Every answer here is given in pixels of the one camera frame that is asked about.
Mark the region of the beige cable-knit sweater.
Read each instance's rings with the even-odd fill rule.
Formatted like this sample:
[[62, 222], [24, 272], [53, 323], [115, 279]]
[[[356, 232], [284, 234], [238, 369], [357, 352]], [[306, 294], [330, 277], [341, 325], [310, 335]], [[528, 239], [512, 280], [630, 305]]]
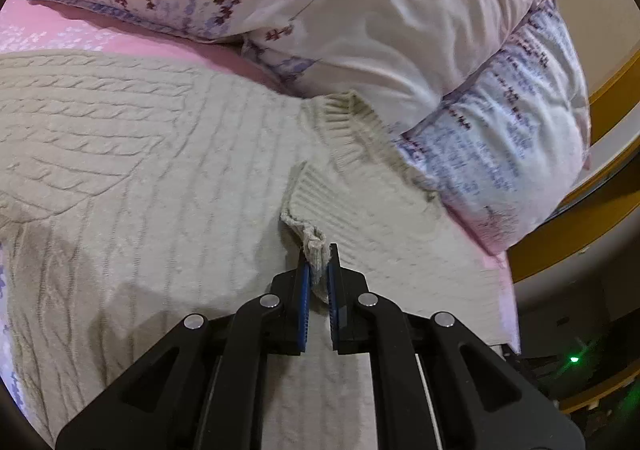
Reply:
[[14, 370], [46, 441], [184, 316], [221, 317], [310, 257], [309, 345], [272, 360], [268, 449], [371, 449], [369, 363], [331, 348], [322, 269], [514, 340], [489, 257], [352, 93], [298, 99], [199, 66], [1, 59], [1, 246]]

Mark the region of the right floral lavender pillow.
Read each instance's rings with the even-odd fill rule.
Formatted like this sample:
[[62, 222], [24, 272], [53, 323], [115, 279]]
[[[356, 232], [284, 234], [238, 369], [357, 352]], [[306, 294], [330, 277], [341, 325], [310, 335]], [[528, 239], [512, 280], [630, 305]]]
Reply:
[[586, 82], [554, 0], [377, 0], [270, 8], [245, 48], [285, 85], [331, 93], [356, 194], [408, 179], [489, 253], [559, 205], [590, 143]]

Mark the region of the pink floral bed sheet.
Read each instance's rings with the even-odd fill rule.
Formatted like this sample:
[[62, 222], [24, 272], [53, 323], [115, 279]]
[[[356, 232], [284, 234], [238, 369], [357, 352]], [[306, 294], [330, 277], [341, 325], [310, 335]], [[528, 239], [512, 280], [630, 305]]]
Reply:
[[[30, 4], [27, 0], [6, 0], [1, 9], [1, 54], [37, 50], [83, 50], [132, 56], [175, 58], [209, 69], [234, 73], [280, 90], [276, 81], [227, 45], [200, 44], [164, 36], [61, 4]], [[485, 256], [485, 266], [499, 269], [499, 315], [506, 340], [517, 352], [521, 349], [518, 310], [506, 252]], [[11, 285], [6, 275], [8, 263], [1, 248], [1, 378], [12, 399], [27, 415], [23, 386], [14, 369], [11, 348], [11, 320], [8, 300]]]

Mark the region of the yellow wooden bed frame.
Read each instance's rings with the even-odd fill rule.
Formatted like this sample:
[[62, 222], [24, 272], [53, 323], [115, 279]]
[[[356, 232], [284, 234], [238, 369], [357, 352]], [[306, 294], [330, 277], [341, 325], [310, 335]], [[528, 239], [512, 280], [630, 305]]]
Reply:
[[565, 413], [639, 376], [639, 57], [592, 96], [590, 169], [509, 252], [522, 351]]

